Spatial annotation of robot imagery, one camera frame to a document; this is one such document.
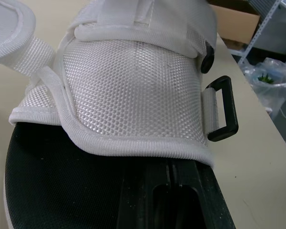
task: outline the cardboard box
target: cardboard box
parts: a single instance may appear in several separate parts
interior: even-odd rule
[[[228,40],[249,44],[260,16],[243,0],[208,0],[217,15],[218,34]]]
[[[233,50],[242,50],[244,47],[244,43],[241,42],[236,42],[228,39],[223,39],[225,45],[227,46],[228,49],[233,49]]]

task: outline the black plastic buckle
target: black plastic buckle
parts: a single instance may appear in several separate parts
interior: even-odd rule
[[[206,44],[206,56],[201,64],[202,74],[207,74],[210,71],[215,59],[214,49],[212,48],[211,45],[209,45],[208,42],[206,42],[205,44]]]
[[[218,142],[235,135],[238,131],[231,78],[226,75],[222,76],[210,83],[206,88],[214,88],[215,91],[222,89],[223,93],[226,126],[215,130],[208,135],[210,141]]]

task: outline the black rivet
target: black rivet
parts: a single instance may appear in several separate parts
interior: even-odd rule
[[[201,64],[201,73],[207,74],[213,66],[215,59],[214,49],[206,42],[206,56]]]

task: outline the white padded flap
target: white padded flap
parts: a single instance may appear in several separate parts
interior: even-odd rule
[[[35,30],[35,16],[16,0],[0,0],[0,58],[21,49]]]

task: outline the black plastic frame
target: black plastic frame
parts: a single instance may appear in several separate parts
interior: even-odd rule
[[[238,121],[231,78],[226,75],[222,76],[217,80],[214,80],[206,88],[214,88],[215,91],[219,91],[221,89],[223,94],[226,126],[215,130],[208,135],[208,139],[210,141],[218,142],[235,135],[238,131]]]

